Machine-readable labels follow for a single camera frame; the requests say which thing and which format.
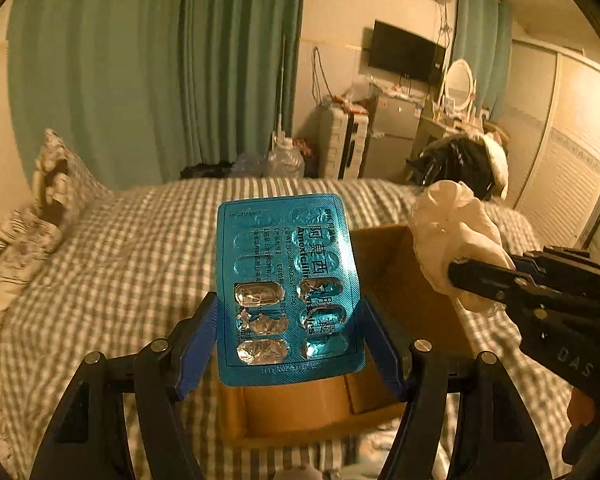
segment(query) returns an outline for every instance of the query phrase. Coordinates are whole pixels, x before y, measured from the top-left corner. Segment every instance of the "floral pillow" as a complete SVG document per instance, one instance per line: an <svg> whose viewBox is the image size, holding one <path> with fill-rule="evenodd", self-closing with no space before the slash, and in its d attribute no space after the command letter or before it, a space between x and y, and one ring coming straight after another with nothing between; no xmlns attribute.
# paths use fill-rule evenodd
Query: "floral pillow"
<svg viewBox="0 0 600 480"><path fill-rule="evenodd" d="M53 130L36 159L33 204L0 222L0 327L11 301L31 282L87 204L109 194ZM0 462L9 472L11 447L0 410Z"/></svg>

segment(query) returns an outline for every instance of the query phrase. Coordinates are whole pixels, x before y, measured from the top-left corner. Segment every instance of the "sliding wardrobe door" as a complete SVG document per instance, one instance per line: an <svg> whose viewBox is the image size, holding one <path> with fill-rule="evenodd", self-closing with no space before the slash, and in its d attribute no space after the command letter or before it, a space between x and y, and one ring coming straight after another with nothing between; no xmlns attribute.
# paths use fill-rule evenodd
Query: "sliding wardrobe door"
<svg viewBox="0 0 600 480"><path fill-rule="evenodd" d="M518 209L541 242L576 246L600 199L600 70L558 54L547 132Z"/></svg>
<svg viewBox="0 0 600 480"><path fill-rule="evenodd" d="M557 54L514 41L505 106L498 124L511 136L508 145L509 191L515 207L533 168L547 126L554 94Z"/></svg>

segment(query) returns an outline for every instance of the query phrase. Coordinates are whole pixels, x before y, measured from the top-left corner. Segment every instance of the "oval mirror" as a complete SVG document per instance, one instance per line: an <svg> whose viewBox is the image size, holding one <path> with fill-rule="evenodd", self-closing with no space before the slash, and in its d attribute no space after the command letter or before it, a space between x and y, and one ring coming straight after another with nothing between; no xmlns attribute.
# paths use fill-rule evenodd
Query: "oval mirror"
<svg viewBox="0 0 600 480"><path fill-rule="evenodd" d="M471 67L464 59L454 61L445 77L445 96L454 100L454 110L460 112L467 108L474 86Z"/></svg>

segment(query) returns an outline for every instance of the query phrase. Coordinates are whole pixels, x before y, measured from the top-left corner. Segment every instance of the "green curtain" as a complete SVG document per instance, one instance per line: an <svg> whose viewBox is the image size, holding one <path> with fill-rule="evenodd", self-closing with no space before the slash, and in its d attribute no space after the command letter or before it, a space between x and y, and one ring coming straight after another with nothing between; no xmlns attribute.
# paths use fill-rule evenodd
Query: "green curtain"
<svg viewBox="0 0 600 480"><path fill-rule="evenodd" d="M15 0L13 127L27 175L54 128L113 189L265 153L282 37L292 115L301 0Z"/></svg>
<svg viewBox="0 0 600 480"><path fill-rule="evenodd" d="M453 61L464 59L477 81L475 107L497 121L504 107L511 53L511 5L505 0L458 0Z"/></svg>
<svg viewBox="0 0 600 480"><path fill-rule="evenodd" d="M300 0L183 0L189 142L199 160L266 153L276 123L283 37L283 127L291 128Z"/></svg>

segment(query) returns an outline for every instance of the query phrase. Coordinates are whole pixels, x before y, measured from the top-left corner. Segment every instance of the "white suitcase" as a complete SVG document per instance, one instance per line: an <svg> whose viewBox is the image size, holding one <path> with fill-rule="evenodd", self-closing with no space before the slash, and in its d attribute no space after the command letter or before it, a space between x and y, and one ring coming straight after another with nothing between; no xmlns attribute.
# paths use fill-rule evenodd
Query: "white suitcase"
<svg viewBox="0 0 600 480"><path fill-rule="evenodd" d="M322 111L319 132L321 177L358 177L368 123L366 114L347 113L339 106Z"/></svg>

